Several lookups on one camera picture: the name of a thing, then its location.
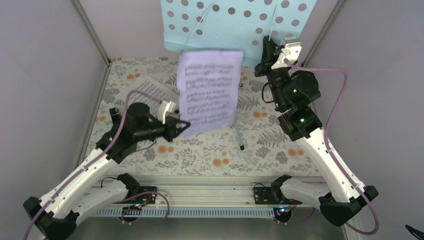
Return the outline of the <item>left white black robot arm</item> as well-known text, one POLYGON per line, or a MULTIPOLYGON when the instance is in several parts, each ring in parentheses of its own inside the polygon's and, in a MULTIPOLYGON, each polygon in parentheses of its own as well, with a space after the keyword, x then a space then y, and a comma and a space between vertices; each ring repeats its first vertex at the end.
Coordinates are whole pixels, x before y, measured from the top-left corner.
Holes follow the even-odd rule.
POLYGON ((171 142, 190 123, 168 116, 173 110, 163 102, 157 116, 144 103, 127 104, 123 112, 110 109, 112 128, 97 142, 86 159, 60 184, 41 197, 29 197, 23 204, 31 222, 47 240, 65 240, 87 217, 114 203, 137 203, 143 195, 131 175, 117 176, 109 185, 91 194, 87 191, 106 172, 136 152, 143 141, 164 139, 171 142))

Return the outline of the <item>light blue music stand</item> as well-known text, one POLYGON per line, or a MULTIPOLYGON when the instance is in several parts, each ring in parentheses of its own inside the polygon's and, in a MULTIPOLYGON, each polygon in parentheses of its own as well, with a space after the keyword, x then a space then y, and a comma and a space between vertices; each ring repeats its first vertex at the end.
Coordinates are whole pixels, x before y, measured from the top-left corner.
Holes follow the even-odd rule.
POLYGON ((261 61, 263 38, 281 45, 296 37, 313 0, 163 0, 164 46, 182 54, 198 50, 241 50, 242 66, 261 61))

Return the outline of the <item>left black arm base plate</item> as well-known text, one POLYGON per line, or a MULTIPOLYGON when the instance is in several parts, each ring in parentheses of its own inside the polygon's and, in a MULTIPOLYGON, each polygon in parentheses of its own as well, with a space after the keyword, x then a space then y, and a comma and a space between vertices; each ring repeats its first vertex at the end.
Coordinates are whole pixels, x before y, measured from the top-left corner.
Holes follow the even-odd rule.
POLYGON ((120 202, 122 204, 129 204, 128 206, 124 206, 122 210, 142 210, 145 206, 154 205, 156 203, 155 193, 146 193, 137 197, 135 197, 135 195, 145 192, 156 192, 157 190, 158 188, 156 186, 140 186, 138 191, 133 193, 129 192, 126 198, 130 197, 130 200, 120 202))

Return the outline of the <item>white sheet music paper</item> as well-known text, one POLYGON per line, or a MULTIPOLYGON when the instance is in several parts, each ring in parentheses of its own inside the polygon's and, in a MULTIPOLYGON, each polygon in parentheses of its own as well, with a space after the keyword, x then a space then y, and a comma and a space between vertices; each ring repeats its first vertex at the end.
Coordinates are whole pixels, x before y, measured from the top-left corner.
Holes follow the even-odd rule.
POLYGON ((128 93, 132 90, 137 90, 143 92, 144 94, 134 93, 129 99, 128 105, 130 106, 133 103, 144 103, 149 106, 150 113, 156 117, 158 109, 161 105, 161 101, 173 102, 175 103, 174 111, 179 106, 179 95, 173 90, 154 79, 148 74, 142 74, 137 77, 135 81, 130 83, 128 86, 125 86, 120 92, 116 95, 116 101, 114 105, 118 107, 119 112, 123 111, 126 97, 128 93))

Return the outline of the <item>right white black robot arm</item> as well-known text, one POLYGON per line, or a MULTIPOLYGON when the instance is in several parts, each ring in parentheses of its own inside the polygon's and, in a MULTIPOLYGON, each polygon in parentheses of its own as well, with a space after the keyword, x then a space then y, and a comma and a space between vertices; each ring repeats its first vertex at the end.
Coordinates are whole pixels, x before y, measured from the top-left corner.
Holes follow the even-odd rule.
POLYGON ((289 37, 277 44, 262 40, 262 56, 256 77, 266 77, 283 132, 311 158, 327 186, 317 187, 289 176, 277 178, 270 187, 276 204, 302 203, 314 207, 334 226, 345 225, 378 196, 345 164, 328 138, 328 129, 311 109, 320 96, 315 68, 296 66, 301 43, 289 37))

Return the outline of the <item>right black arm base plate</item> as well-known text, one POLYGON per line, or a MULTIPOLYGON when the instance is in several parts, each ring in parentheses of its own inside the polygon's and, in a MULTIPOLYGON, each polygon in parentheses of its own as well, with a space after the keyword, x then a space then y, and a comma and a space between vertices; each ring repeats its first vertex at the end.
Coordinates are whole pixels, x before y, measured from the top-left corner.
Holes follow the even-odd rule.
POLYGON ((281 193, 275 193, 272 187, 255 185, 253 197, 256 205, 302 205, 298 200, 288 199, 281 193))

